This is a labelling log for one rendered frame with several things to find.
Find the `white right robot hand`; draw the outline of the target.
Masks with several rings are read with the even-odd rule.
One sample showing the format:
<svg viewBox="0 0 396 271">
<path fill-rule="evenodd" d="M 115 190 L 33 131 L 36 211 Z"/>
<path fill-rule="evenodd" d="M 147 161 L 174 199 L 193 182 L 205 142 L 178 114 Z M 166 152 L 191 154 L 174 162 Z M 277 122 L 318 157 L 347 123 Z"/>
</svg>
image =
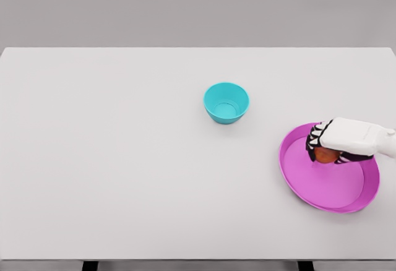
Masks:
<svg viewBox="0 0 396 271">
<path fill-rule="evenodd" d="M 311 161 L 318 161 L 314 150 L 319 147 L 340 153 L 335 164 L 370 160 L 386 133 L 387 129 L 378 124 L 337 117 L 313 125 L 306 138 L 306 151 Z"/>
</svg>

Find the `red apple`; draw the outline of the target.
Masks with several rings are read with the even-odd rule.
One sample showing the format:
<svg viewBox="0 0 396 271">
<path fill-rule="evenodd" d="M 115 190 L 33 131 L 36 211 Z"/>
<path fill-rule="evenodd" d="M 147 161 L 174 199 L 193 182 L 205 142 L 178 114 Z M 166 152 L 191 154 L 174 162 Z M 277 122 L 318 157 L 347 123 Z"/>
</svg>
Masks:
<svg viewBox="0 0 396 271">
<path fill-rule="evenodd" d="M 314 157 L 315 161 L 323 164 L 333 163 L 338 160 L 341 152 L 337 150 L 332 150 L 325 147 L 315 147 Z"/>
</svg>

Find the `pink plate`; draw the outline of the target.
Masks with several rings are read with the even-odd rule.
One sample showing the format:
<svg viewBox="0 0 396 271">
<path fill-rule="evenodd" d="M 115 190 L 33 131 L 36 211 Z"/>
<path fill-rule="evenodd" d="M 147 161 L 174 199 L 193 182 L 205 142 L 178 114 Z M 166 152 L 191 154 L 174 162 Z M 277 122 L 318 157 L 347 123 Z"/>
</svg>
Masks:
<svg viewBox="0 0 396 271">
<path fill-rule="evenodd" d="M 352 213 L 376 197 L 380 172 L 374 158 L 336 165 L 312 162 L 306 137 L 314 123 L 292 129 L 278 152 L 280 171 L 290 189 L 307 204 L 332 213 Z"/>
</svg>

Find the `blue bowl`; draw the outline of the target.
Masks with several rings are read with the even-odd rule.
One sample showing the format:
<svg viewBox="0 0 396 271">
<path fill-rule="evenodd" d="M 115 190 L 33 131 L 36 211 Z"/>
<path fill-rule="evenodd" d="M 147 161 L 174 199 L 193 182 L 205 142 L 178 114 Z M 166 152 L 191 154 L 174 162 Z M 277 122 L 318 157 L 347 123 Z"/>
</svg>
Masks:
<svg viewBox="0 0 396 271">
<path fill-rule="evenodd" d="M 250 98 L 240 85 L 220 82 L 205 91 L 203 104 L 207 114 L 216 123 L 233 124 L 247 112 Z"/>
</svg>

